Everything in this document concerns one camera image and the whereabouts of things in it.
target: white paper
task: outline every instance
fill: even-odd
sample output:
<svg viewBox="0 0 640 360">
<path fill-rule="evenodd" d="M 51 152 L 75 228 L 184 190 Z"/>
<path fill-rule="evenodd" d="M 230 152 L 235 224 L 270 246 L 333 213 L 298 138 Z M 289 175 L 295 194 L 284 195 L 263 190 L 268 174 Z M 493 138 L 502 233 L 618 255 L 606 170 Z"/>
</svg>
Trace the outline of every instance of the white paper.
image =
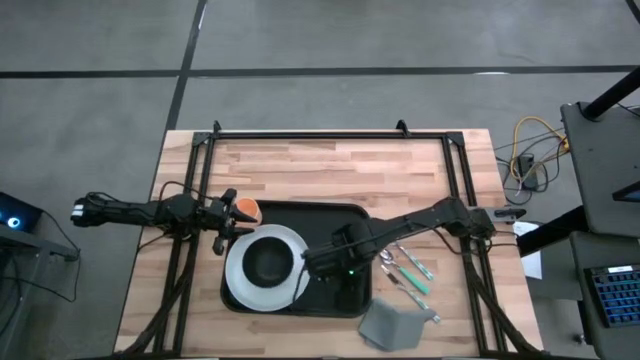
<svg viewBox="0 0 640 360">
<path fill-rule="evenodd" d="M 538 228 L 538 225 L 516 221 L 513 224 L 513 232 L 522 236 L 529 231 L 533 231 Z M 534 279 L 542 280 L 542 259 L 540 258 L 540 251 L 536 251 L 533 254 L 529 254 L 522 259 L 522 266 L 524 267 L 524 275 Z"/>
</svg>

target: gray floor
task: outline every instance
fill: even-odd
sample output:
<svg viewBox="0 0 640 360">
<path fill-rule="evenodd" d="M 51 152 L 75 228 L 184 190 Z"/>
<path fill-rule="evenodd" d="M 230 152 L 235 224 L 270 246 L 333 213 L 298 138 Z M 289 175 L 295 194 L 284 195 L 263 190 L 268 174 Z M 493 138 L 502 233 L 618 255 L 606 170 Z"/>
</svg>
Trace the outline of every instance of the gray floor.
<svg viewBox="0 0 640 360">
<path fill-rule="evenodd" d="M 178 69 L 196 0 L 0 0 L 0 71 Z M 624 1 L 210 0 L 193 68 L 621 65 L 640 58 Z M 562 103 L 590 100 L 624 74 L 190 79 L 178 129 L 489 128 L 511 142 L 536 115 L 560 127 Z M 82 248 L 78 300 L 40 293 L 19 358 L 108 354 L 139 229 L 80 229 L 73 201 L 90 190 L 149 195 L 176 80 L 0 80 L 0 191 L 46 208 Z M 633 94 L 627 104 L 640 103 Z M 523 126 L 521 136 L 544 132 Z M 542 155 L 553 143 L 539 147 Z M 509 157 L 509 149 L 498 152 Z M 580 203 L 569 157 L 527 204 L 547 221 Z M 555 165 L 550 172 L 555 173 Z M 42 233 L 62 239 L 49 224 Z M 69 293 L 74 268 L 51 264 Z M 575 303 L 534 297 L 545 348 L 575 345 Z"/>
</svg>

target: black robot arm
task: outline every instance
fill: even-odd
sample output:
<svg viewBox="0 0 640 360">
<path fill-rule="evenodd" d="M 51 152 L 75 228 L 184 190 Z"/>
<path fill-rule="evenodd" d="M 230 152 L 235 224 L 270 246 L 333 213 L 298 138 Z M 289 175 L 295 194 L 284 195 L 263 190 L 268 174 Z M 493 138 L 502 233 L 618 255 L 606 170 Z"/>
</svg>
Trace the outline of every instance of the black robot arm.
<svg viewBox="0 0 640 360">
<path fill-rule="evenodd" d="M 211 198 L 211 204 L 204 206 L 189 193 L 147 203 L 131 203 L 105 193 L 91 192 L 76 200 L 71 221 L 80 227 L 104 223 L 152 226 L 180 237 L 200 230 L 217 230 L 213 250 L 222 255 L 225 240 L 253 231 L 236 228 L 236 221 L 256 222 L 233 205 L 236 194 L 235 189 L 227 189 L 224 195 Z"/>
<path fill-rule="evenodd" d="M 326 247 L 309 249 L 302 257 L 310 274 L 329 277 L 368 266 L 387 245 L 420 232 L 445 228 L 456 237 L 490 238 L 495 227 L 483 209 L 469 210 L 458 198 L 445 198 L 430 208 L 389 220 L 367 219 L 349 224 Z"/>
</svg>

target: black tray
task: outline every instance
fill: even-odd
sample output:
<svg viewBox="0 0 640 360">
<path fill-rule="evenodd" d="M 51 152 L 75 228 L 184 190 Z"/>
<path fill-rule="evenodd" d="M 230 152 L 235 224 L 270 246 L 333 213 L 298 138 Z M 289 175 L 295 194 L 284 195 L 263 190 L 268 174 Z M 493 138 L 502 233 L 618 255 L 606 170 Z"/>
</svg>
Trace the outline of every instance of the black tray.
<svg viewBox="0 0 640 360">
<path fill-rule="evenodd" d="M 262 224 L 278 224 L 292 229 L 304 239 L 309 248 L 331 242 L 332 233 L 342 226 L 369 218 L 362 207 L 352 204 L 270 200 L 258 200 L 258 204 L 262 211 Z M 293 304 L 272 312 L 258 312 L 240 304 L 229 291 L 224 273 L 220 296 L 225 306 L 236 312 L 356 317 L 364 313 L 371 301 L 371 267 L 344 279 L 329 282 L 311 278 L 304 293 Z"/>
</svg>

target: black bowl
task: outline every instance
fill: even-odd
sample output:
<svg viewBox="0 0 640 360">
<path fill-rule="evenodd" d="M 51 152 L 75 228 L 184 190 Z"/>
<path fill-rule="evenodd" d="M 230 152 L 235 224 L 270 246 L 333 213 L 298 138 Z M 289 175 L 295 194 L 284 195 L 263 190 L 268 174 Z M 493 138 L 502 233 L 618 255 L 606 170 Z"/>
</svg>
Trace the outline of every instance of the black bowl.
<svg viewBox="0 0 640 360">
<path fill-rule="evenodd" d="M 242 257 L 242 270 L 255 286 L 272 288 L 289 277 L 293 253 L 289 245 L 275 237 L 263 237 L 249 245 Z"/>
</svg>

